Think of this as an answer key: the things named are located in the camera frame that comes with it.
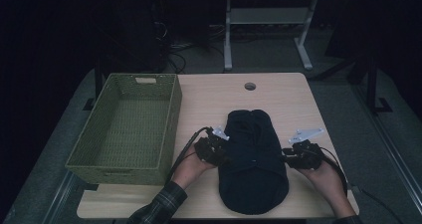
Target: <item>table surface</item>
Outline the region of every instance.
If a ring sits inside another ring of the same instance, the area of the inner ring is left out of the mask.
[[[272,120],[282,147],[298,128],[323,128],[312,142],[331,151],[329,138],[306,78],[297,73],[179,75],[183,93],[174,158],[195,131],[203,126],[223,128],[227,114],[234,110],[263,110]],[[245,84],[254,83],[248,91]],[[319,218],[332,217],[329,205],[297,171],[287,168],[290,191],[276,208],[262,215],[244,215],[229,210],[218,192],[218,171],[212,169],[187,190],[188,198],[174,218]],[[161,186],[101,184],[97,191],[86,190],[78,208],[81,218],[127,218],[147,205]],[[356,213],[358,207],[348,192]]]

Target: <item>white stand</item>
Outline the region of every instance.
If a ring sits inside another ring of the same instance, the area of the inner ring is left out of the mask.
[[[295,44],[306,70],[311,70],[311,64],[304,43],[314,16],[317,0],[312,0],[306,8],[231,8],[227,0],[226,8],[226,40],[224,42],[224,69],[231,71],[232,51],[230,46],[231,24],[304,24],[304,29]]]

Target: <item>plaid sleeve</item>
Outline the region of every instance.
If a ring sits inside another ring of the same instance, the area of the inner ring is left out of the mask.
[[[162,224],[166,223],[186,200],[186,192],[174,182],[166,184],[149,205],[135,211],[127,224]]]

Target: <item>black fabric pouch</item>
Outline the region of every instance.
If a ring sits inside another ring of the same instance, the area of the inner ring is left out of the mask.
[[[228,114],[224,145],[229,162],[218,167],[219,191],[231,210],[263,214],[283,202],[289,192],[286,167],[278,159],[279,139],[266,112],[233,111]]]

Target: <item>person's arm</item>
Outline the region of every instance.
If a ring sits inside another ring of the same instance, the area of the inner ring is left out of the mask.
[[[215,167],[203,162],[191,146],[185,155],[185,159],[174,171],[174,175],[161,191],[154,197],[149,205],[135,211],[127,220],[127,224],[162,224],[166,223],[177,209],[186,200],[184,191],[189,185],[195,182],[206,170]]]
[[[317,170],[298,169],[313,184],[317,192],[328,202],[335,217],[338,219],[334,223],[349,223],[348,220],[361,223],[354,212],[342,189],[341,180],[334,168],[325,161]]]
[[[196,155],[195,148],[192,145],[186,151],[185,159],[183,159],[176,168],[171,180],[177,183],[181,188],[186,189],[190,184],[195,182],[202,173],[214,167],[214,165],[208,162],[201,161]]]

